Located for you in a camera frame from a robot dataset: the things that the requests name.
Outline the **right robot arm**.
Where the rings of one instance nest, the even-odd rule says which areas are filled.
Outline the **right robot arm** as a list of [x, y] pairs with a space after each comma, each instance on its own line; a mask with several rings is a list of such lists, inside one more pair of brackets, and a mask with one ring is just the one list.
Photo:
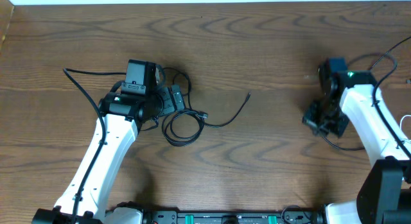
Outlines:
[[352, 124], [372, 169], [355, 200], [330, 203], [312, 223], [410, 223], [410, 139], [387, 108], [380, 82], [370, 71], [349, 71], [343, 58], [319, 65], [324, 96], [315, 100], [302, 122], [322, 138], [341, 137]]

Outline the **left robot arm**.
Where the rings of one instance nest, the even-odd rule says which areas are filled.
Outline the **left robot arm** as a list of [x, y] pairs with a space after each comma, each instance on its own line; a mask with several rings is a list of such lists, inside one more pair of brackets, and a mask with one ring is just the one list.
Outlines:
[[100, 103], [92, 141], [71, 183], [51, 210], [38, 209], [33, 223], [144, 223], [141, 210], [127, 206], [107, 212], [121, 163], [142, 125], [182, 108], [178, 89], [164, 86], [164, 69], [129, 60], [125, 80], [113, 85]]

